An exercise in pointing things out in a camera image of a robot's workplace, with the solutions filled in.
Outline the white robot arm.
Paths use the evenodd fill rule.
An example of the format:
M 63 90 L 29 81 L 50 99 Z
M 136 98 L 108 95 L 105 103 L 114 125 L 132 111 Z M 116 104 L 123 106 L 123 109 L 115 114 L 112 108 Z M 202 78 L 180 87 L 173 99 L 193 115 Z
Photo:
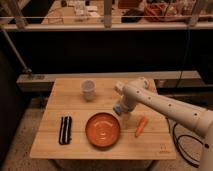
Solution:
M 138 103 L 176 121 L 204 139 L 199 171 L 213 171 L 213 111 L 151 92 L 148 81 L 141 77 L 128 83 L 118 82 L 121 95 L 116 113 L 131 113 Z

